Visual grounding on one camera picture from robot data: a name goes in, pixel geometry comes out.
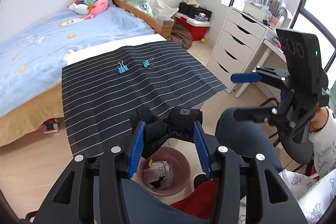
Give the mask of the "person's right hand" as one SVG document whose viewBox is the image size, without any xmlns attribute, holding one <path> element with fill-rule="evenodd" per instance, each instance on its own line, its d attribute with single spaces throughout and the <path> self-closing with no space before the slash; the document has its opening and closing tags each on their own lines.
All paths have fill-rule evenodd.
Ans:
<svg viewBox="0 0 336 224">
<path fill-rule="evenodd" d="M 315 133 L 322 130 L 329 119 L 329 112 L 326 107 L 321 107 L 317 110 L 315 116 L 310 121 L 309 132 Z"/>
</svg>

